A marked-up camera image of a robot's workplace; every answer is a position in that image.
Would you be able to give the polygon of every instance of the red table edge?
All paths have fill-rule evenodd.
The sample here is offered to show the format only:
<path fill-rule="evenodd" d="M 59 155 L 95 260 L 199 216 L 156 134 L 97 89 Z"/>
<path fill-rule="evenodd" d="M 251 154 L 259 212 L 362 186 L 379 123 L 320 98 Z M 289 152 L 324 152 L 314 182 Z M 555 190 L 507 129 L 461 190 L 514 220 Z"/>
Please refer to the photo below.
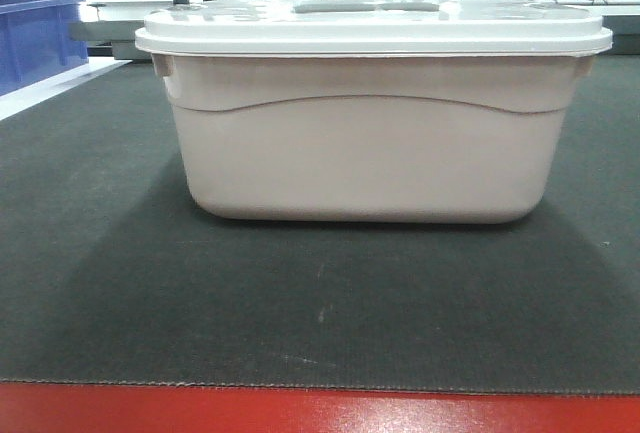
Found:
<path fill-rule="evenodd" d="M 640 395 L 0 383 L 0 432 L 640 432 Z"/>

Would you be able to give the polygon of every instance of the beige plastic bin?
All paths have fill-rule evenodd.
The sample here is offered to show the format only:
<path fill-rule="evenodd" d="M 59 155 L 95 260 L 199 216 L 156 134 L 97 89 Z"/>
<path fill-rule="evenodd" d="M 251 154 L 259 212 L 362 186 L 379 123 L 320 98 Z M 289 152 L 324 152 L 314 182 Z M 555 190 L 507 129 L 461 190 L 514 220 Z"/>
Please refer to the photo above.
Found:
<path fill-rule="evenodd" d="M 249 0 L 145 19 L 190 191 L 229 218 L 499 223 L 540 201 L 611 45 L 520 0 Z"/>

